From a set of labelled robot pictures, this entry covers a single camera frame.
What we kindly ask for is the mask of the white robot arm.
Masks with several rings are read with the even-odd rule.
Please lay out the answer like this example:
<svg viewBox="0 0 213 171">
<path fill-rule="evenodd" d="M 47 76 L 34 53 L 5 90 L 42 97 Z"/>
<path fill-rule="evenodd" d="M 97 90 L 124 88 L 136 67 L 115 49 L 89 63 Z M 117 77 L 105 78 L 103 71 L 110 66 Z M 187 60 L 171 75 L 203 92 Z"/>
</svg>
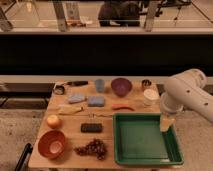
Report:
<svg viewBox="0 0 213 171">
<path fill-rule="evenodd" d="M 160 97 L 160 131 L 166 132 L 176 115 L 186 106 L 213 123 L 213 95 L 203 90 L 207 83 L 199 69 L 189 69 L 169 77 Z"/>
</svg>

